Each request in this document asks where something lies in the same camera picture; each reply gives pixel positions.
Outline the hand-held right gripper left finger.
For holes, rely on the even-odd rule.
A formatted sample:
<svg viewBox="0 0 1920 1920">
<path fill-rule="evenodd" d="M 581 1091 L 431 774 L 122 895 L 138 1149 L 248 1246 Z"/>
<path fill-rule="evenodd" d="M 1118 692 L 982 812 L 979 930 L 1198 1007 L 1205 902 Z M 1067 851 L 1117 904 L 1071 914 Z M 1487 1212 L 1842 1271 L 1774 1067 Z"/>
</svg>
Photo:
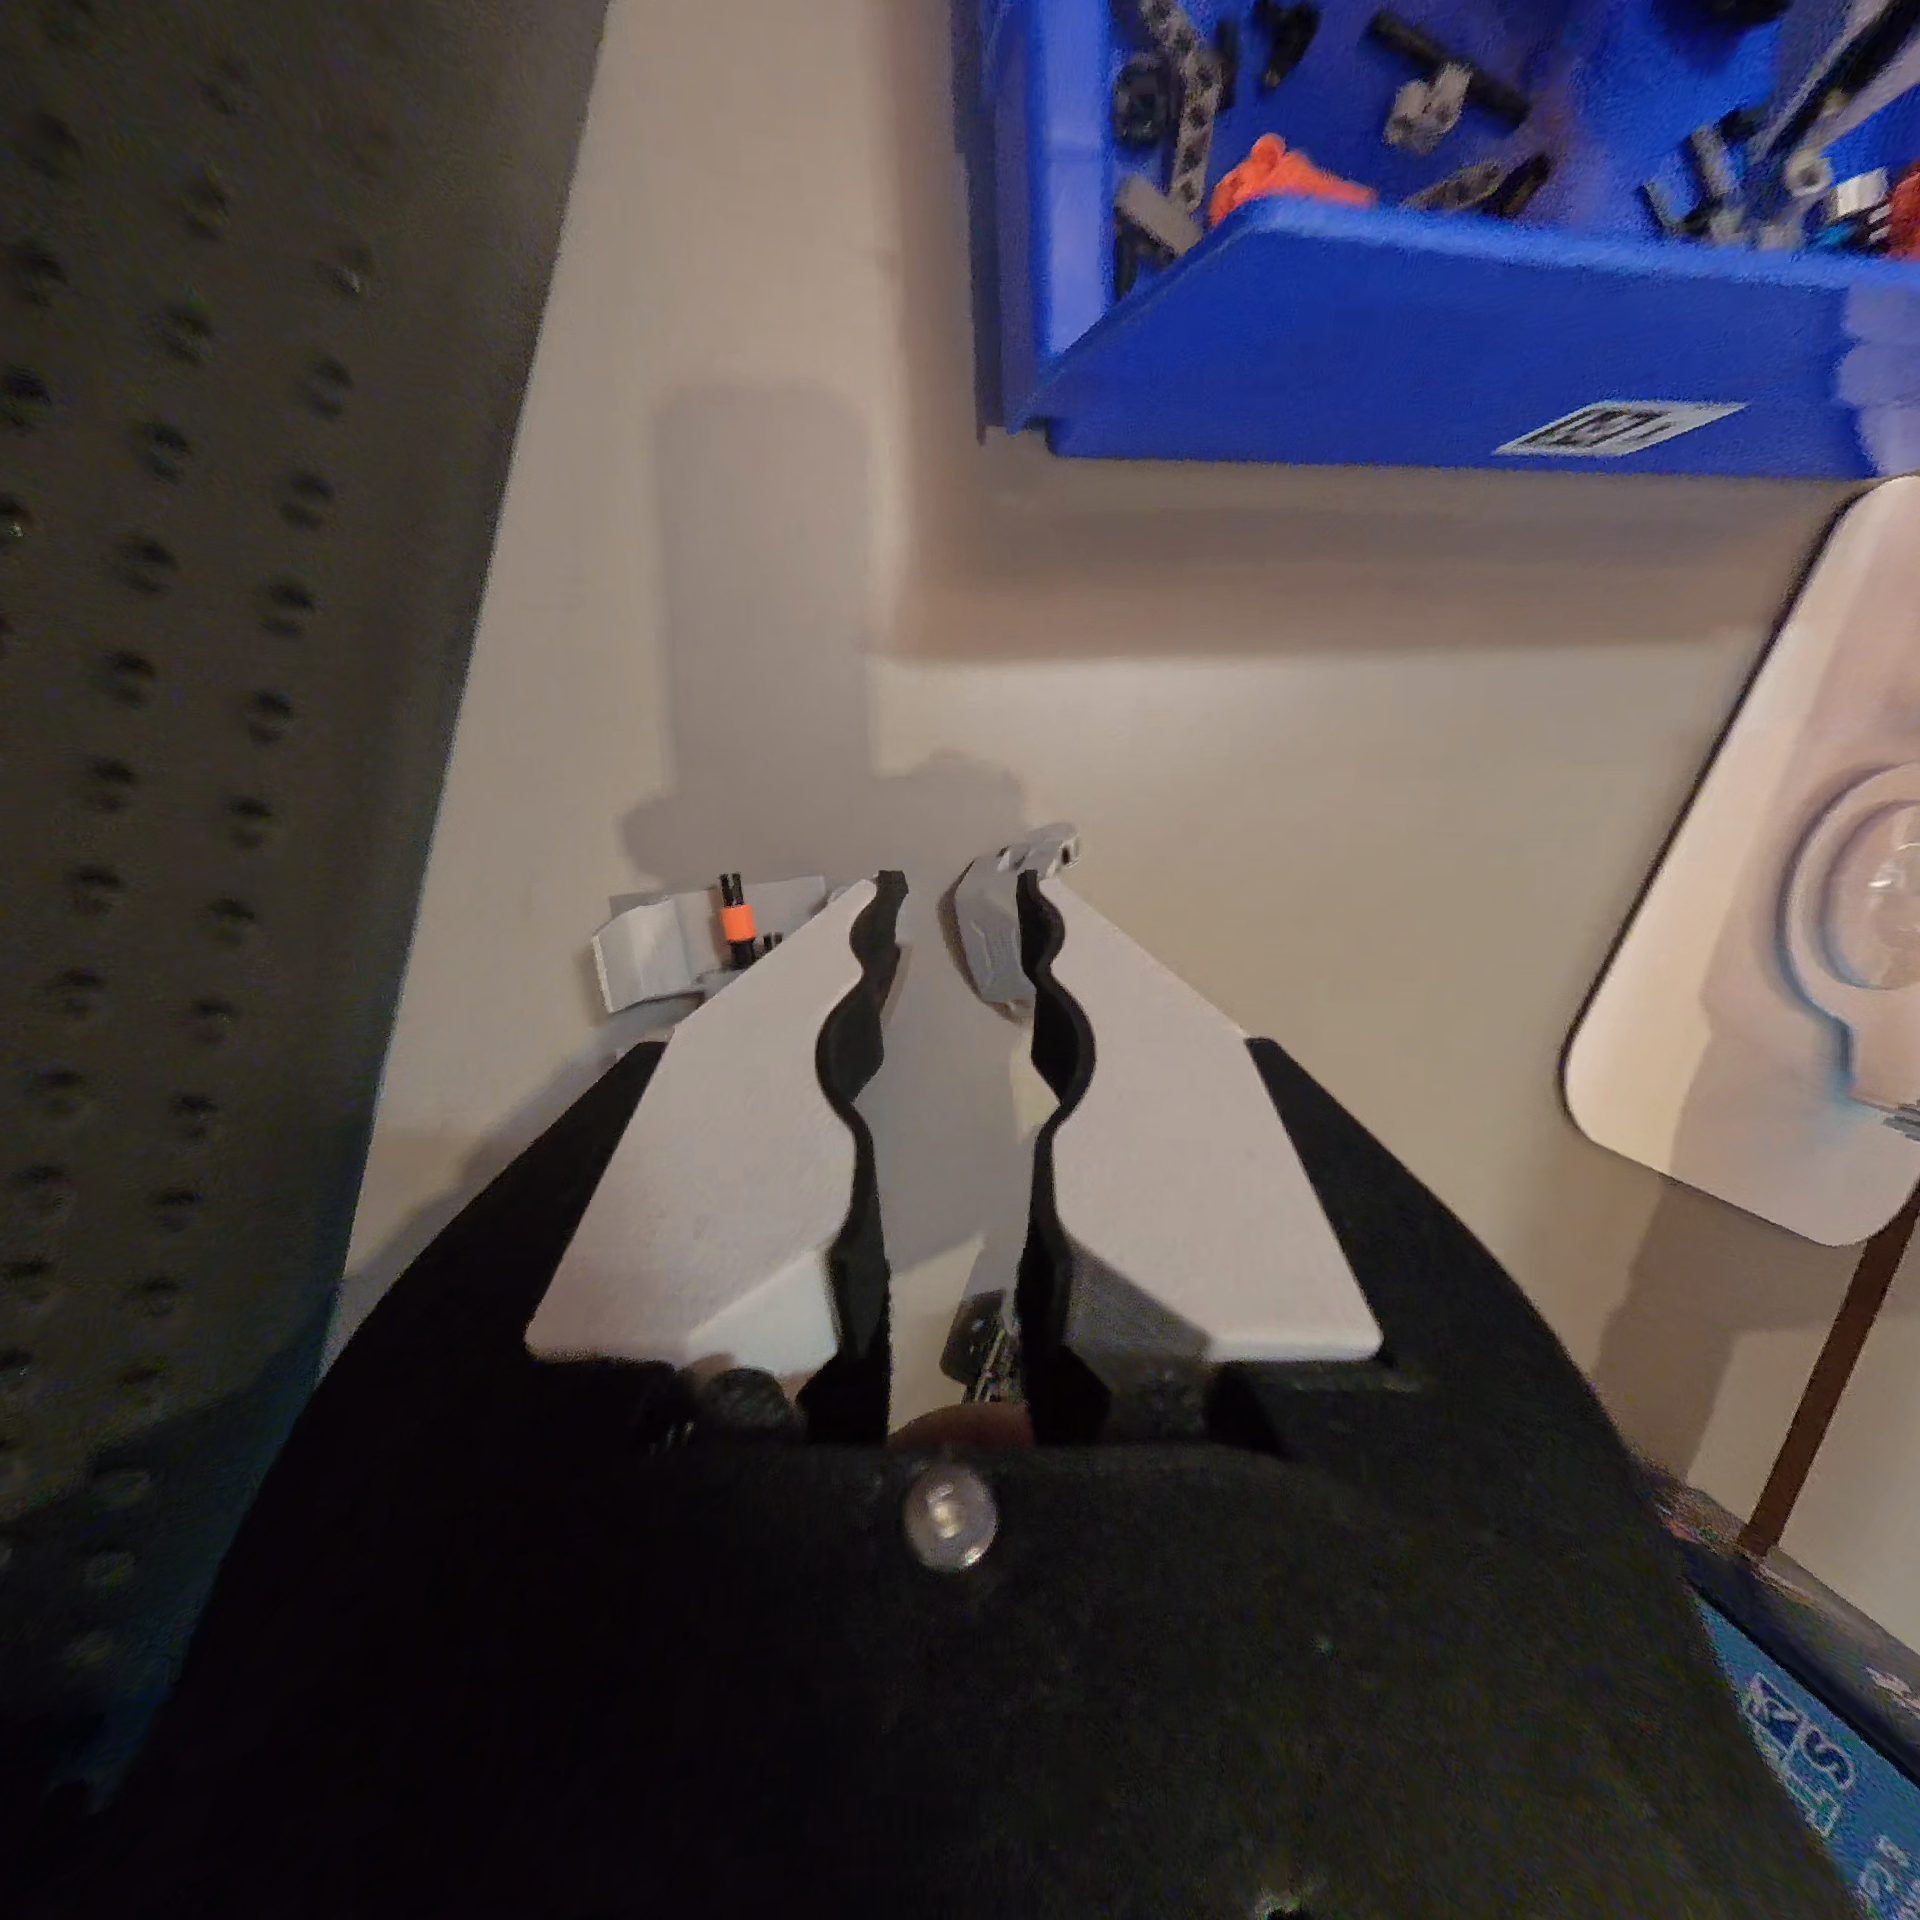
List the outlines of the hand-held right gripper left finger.
<svg viewBox="0 0 1920 1920">
<path fill-rule="evenodd" d="M 682 1021 L 523 1332 L 537 1360 L 758 1371 L 826 1442 L 881 1445 L 893 1268 L 874 1132 L 907 884 L 879 870 Z"/>
</svg>

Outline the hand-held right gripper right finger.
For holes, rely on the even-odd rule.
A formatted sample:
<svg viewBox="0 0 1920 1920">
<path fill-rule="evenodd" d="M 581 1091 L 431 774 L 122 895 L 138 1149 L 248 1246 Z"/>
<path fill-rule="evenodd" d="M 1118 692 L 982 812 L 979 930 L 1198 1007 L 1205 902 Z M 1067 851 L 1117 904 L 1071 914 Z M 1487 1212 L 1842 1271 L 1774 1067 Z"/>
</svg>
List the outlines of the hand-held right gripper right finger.
<svg viewBox="0 0 1920 1920">
<path fill-rule="evenodd" d="M 1255 1040 L 1066 878 L 1027 872 L 1016 898 L 1054 1094 L 1016 1286 L 1038 1439 L 1198 1437 L 1227 1371 L 1377 1363 Z"/>
</svg>

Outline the grey panel assembly orange pins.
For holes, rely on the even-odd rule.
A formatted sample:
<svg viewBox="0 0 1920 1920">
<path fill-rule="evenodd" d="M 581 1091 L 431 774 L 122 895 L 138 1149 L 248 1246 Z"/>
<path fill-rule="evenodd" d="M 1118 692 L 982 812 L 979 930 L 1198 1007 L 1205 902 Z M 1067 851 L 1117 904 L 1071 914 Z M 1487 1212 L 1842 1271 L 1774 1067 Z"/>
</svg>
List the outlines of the grey panel assembly orange pins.
<svg viewBox="0 0 1920 1920">
<path fill-rule="evenodd" d="M 592 934 L 592 972 L 609 1016 L 706 1000 L 813 922 L 824 876 L 743 880 L 630 902 Z"/>
</svg>

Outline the grey curved toy panel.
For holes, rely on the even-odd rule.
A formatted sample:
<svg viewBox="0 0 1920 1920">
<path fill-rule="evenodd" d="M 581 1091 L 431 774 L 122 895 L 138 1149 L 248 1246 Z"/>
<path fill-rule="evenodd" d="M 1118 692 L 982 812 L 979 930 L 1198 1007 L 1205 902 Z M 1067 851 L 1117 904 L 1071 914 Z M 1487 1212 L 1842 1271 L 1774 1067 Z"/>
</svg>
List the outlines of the grey curved toy panel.
<svg viewBox="0 0 1920 1920">
<path fill-rule="evenodd" d="M 1082 839 L 1075 822 L 1048 822 L 979 852 L 949 892 L 951 930 L 971 991 L 1007 1016 L 1032 1016 L 1038 987 L 1023 960 L 1019 883 L 1054 880 Z"/>
</svg>

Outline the blue plastic bin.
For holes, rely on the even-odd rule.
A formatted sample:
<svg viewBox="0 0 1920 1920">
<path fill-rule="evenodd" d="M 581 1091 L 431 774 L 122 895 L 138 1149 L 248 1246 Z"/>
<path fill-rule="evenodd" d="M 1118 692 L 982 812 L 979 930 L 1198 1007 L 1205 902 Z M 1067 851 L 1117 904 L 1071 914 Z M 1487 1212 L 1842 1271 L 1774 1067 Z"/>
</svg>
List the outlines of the blue plastic bin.
<svg viewBox="0 0 1920 1920">
<path fill-rule="evenodd" d="M 995 269 L 982 376 L 1009 435 L 1088 460 L 1544 468 L 1864 482 L 1917 472 L 1917 263 L 1674 242 L 1640 186 L 1695 202 L 1683 143 L 1758 106 L 1850 5 L 1179 5 L 1239 22 L 1218 178 L 1265 133 L 1375 208 L 1262 198 L 1171 263 L 1117 261 L 1113 136 L 1137 5 L 955 5 L 966 143 Z M 1393 10 L 1520 85 L 1416 157 Z M 1917 159 L 1917 94 L 1829 148 Z"/>
</svg>

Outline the heap of small toy parts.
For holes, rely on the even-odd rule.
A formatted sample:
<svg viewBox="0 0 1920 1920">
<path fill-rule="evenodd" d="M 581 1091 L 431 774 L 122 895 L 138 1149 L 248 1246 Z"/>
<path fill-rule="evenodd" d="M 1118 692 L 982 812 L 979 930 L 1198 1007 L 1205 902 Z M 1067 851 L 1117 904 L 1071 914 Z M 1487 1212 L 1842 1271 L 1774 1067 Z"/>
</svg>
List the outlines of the heap of small toy parts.
<svg viewBox="0 0 1920 1920">
<path fill-rule="evenodd" d="M 1122 148 L 1168 148 L 1166 181 L 1122 172 L 1113 189 L 1117 261 L 1157 263 L 1191 251 L 1202 232 L 1255 202 L 1320 202 L 1375 208 L 1375 187 L 1320 166 L 1282 134 L 1210 176 L 1216 122 L 1234 107 L 1239 22 L 1221 19 L 1202 39 L 1179 5 L 1137 5 L 1146 48 L 1112 86 L 1112 133 Z M 1384 119 L 1390 150 L 1431 155 L 1475 111 L 1518 133 L 1529 94 L 1393 10 L 1365 39 L 1407 66 Z M 1675 206 L 1659 178 L 1640 183 L 1656 232 L 1718 250 L 1816 251 L 1917 263 L 1917 159 L 1897 176 L 1837 176 L 1831 143 L 1917 94 L 1917 5 L 1850 5 L 1811 59 L 1754 106 L 1687 133 L 1683 155 L 1697 186 Z"/>
</svg>

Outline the blue cardboard box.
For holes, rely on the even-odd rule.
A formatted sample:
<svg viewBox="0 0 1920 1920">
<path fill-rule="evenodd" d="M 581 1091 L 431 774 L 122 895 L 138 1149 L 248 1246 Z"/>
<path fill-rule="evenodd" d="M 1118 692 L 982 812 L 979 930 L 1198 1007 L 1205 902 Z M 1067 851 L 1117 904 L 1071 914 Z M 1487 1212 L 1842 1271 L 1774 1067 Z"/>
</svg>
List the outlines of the blue cardboard box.
<svg viewBox="0 0 1920 1920">
<path fill-rule="evenodd" d="M 1721 1674 L 1763 1758 L 1864 1912 L 1918 1915 L 1918 1652 L 1656 1464 L 1648 1494 L 1680 1552 Z"/>
</svg>

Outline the white suction mount plate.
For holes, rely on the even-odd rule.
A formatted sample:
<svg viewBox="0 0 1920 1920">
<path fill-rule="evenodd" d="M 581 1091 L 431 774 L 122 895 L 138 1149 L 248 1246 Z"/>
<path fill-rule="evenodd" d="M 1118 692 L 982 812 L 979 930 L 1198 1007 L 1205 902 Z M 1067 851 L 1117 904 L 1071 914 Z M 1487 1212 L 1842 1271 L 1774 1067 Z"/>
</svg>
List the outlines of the white suction mount plate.
<svg viewBox="0 0 1920 1920">
<path fill-rule="evenodd" d="M 1918 482 L 1818 549 L 1565 1061 L 1622 1158 L 1842 1246 L 1917 1187 Z"/>
</svg>

